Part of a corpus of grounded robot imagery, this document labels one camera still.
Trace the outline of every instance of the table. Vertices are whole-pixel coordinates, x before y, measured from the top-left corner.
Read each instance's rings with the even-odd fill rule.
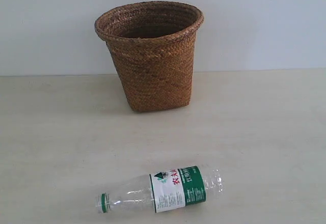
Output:
[[[191,104],[134,113],[116,75],[0,77],[0,223],[326,223],[326,69],[195,73]],[[224,193],[98,214],[108,186],[208,163]]]

